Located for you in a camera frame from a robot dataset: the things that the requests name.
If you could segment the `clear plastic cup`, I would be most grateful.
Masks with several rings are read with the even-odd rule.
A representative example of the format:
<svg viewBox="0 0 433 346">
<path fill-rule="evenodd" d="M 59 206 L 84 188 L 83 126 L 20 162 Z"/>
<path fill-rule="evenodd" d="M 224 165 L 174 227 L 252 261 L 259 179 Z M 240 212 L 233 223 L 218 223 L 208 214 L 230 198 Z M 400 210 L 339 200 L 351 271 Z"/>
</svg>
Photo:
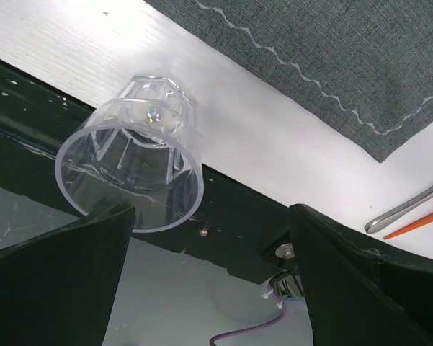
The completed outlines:
<svg viewBox="0 0 433 346">
<path fill-rule="evenodd" d="M 55 179 L 82 215 L 125 201 L 134 232 L 172 229 L 202 202 L 196 135 L 188 93 L 167 77 L 134 76 L 63 142 Z"/>
</svg>

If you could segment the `dark grey cloth placemat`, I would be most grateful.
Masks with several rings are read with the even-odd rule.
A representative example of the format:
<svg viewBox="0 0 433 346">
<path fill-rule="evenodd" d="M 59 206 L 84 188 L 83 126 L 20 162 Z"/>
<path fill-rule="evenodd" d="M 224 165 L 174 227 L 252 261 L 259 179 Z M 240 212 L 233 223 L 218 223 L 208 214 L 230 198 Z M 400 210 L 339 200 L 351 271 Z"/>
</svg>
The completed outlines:
<svg viewBox="0 0 433 346">
<path fill-rule="evenodd" d="M 152 1 L 385 161 L 433 123 L 433 1 Z"/>
</svg>

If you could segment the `silver table knife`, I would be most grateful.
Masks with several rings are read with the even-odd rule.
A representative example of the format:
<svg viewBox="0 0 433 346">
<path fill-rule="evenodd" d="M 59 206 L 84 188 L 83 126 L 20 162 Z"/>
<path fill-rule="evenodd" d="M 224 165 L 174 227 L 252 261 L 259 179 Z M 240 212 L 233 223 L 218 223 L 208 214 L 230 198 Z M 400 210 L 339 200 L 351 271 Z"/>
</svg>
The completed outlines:
<svg viewBox="0 0 433 346">
<path fill-rule="evenodd" d="M 406 215 L 409 211 L 417 208 L 421 204 L 433 198 L 433 185 L 425 191 L 414 196 L 410 200 L 400 204 L 399 206 L 387 211 L 386 213 L 372 219 L 365 225 L 365 232 L 367 234 L 374 234 L 385 227 L 389 226 L 402 216 Z"/>
</svg>

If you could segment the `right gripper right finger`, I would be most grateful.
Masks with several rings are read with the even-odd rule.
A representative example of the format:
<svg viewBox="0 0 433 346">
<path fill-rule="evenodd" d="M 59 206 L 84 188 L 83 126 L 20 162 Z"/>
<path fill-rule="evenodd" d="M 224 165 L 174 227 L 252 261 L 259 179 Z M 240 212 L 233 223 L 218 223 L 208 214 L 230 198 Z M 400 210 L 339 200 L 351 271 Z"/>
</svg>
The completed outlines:
<svg viewBox="0 0 433 346">
<path fill-rule="evenodd" d="M 315 345 L 433 345 L 433 259 L 290 207 Z"/>
</svg>

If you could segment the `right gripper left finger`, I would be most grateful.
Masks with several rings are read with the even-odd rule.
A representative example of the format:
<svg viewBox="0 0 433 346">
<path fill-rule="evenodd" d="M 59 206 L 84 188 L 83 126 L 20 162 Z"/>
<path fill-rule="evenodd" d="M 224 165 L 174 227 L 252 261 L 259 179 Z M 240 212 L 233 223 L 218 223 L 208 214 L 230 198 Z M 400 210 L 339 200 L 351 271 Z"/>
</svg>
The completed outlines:
<svg viewBox="0 0 433 346">
<path fill-rule="evenodd" d="M 108 209 L 0 249 L 0 345 L 101 345 L 135 209 Z"/>
</svg>

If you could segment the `orange plastic spoon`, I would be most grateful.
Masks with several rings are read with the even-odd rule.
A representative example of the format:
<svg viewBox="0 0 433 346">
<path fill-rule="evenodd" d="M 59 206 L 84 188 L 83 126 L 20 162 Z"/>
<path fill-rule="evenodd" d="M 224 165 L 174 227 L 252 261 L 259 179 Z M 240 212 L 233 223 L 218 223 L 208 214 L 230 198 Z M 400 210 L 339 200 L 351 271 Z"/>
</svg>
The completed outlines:
<svg viewBox="0 0 433 346">
<path fill-rule="evenodd" d="M 422 218 L 420 218 L 420 219 L 418 219 L 418 220 L 416 220 L 416 221 L 414 221 L 408 225 L 405 225 L 404 227 L 384 236 L 383 238 L 385 240 L 389 240 L 389 239 L 395 238 L 397 236 L 406 234 L 406 233 L 413 231 L 415 229 L 421 228 L 422 226 L 425 226 L 425 225 L 430 224 L 430 223 L 433 223 L 433 213 L 430 213 L 429 215 L 426 215 L 426 216 L 424 216 L 424 217 L 422 217 Z"/>
</svg>

